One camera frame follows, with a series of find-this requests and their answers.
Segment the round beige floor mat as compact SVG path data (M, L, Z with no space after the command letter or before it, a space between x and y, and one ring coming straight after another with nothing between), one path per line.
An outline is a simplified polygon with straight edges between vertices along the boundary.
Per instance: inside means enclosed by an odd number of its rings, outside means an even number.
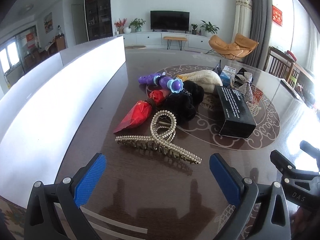
M135 45L135 46L125 46L126 50L129 50L129 49L145 49L145 48L146 48L146 46L137 46L137 45Z

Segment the red faceted hair bow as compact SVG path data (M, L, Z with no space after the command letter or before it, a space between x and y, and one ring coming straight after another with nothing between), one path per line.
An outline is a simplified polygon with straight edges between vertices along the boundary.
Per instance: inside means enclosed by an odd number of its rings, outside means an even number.
M170 94L169 90L160 89L152 91L146 100L139 100L125 115L123 120L114 130L118 133L125 129L131 129L140 126L151 115L152 111L156 109Z

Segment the dark glass display cabinet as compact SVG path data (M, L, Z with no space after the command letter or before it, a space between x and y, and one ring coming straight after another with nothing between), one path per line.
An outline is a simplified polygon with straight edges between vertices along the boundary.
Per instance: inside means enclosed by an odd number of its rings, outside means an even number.
M89 41L113 36L110 0L84 0Z

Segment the white cardboard storage box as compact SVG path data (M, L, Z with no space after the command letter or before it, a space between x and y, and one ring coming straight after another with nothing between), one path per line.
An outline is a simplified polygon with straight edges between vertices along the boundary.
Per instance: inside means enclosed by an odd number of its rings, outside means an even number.
M50 57L1 99L1 196L26 207L36 181L52 184L85 115L125 63L121 36Z

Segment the clear black glasses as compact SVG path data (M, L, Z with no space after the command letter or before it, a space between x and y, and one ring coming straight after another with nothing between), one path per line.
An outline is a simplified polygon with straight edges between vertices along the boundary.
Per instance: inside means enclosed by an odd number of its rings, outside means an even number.
M219 62L217 63L216 67L213 68L213 72L215 72L218 76L220 76L220 74L222 72L221 60L219 60Z

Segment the purple blue flower toy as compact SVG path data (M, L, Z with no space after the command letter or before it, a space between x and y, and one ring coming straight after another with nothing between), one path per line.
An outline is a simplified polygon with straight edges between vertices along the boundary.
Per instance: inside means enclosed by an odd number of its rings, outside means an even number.
M183 90L183 81L180 78L172 78L163 73L154 73L147 76L141 76L138 79L141 85L155 85L162 89L171 91L172 93L179 93Z

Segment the blue white carton box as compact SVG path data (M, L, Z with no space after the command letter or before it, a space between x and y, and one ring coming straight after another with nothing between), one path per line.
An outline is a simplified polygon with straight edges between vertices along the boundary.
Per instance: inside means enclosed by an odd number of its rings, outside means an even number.
M220 73L220 79L223 86L229 87L231 83L231 78L235 77L236 69L230 66L224 66L223 70Z

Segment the framed wall painting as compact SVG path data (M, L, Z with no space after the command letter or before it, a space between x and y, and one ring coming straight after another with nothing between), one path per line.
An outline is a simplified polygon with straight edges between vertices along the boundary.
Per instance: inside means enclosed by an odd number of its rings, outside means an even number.
M46 15L43 19L44 21L44 31L45 33L49 33L53 30L53 16L52 12L50 12L48 15Z

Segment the pearl gold hair claw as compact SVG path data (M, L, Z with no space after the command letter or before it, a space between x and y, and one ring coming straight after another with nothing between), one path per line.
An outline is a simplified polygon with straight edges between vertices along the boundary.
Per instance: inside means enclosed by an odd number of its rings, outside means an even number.
M202 158L175 145L172 141L176 135L177 121L173 113L158 111L150 123L150 135L119 135L115 141L119 144L158 151L171 158L187 161L191 164L202 163Z

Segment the small dark potted plant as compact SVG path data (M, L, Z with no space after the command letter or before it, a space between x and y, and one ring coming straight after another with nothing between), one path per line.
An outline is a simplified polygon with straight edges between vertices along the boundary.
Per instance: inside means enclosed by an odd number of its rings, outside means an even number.
M196 34L197 34L198 25L195 24L195 23L192 23L192 24L191 24L191 27L192 27L191 33L192 33L193 35L196 35Z

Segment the wooden side cabinet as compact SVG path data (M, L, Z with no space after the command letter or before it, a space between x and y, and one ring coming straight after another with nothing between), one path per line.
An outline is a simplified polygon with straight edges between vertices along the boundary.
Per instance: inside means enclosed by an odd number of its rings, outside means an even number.
M55 44L56 44L57 51L66 49L65 36L63 34L57 35L55 37Z

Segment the orange lounge chair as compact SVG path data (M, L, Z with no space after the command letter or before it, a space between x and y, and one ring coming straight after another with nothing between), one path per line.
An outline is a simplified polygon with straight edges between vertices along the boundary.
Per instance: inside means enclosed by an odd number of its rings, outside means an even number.
M233 43L226 43L217 35L213 35L209 40L209 45L213 51L229 60L241 60L248 56L258 46L258 42L237 33Z

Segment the black rectangular box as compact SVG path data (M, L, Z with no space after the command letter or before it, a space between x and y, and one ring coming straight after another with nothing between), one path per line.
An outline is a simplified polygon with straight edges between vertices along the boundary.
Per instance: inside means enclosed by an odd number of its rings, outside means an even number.
M256 128L256 122L243 95L235 89L216 86L213 96L219 135L247 139Z

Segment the cream knitted pouch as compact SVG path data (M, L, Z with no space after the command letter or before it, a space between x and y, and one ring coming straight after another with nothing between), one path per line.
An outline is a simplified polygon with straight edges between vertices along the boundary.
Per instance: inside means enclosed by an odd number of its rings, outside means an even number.
M205 93L213 93L216 86L223 86L221 78L212 70L199 70L192 73L177 75L182 81L192 81L201 86Z

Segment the small wooden bench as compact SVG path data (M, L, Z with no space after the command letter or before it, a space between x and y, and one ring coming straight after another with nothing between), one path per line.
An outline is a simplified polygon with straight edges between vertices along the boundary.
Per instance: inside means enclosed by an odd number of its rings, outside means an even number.
M183 49L184 44L188 41L186 37L173 37L173 36L164 36L163 40L167 42L167 50L171 48L172 41L178 42L179 50Z

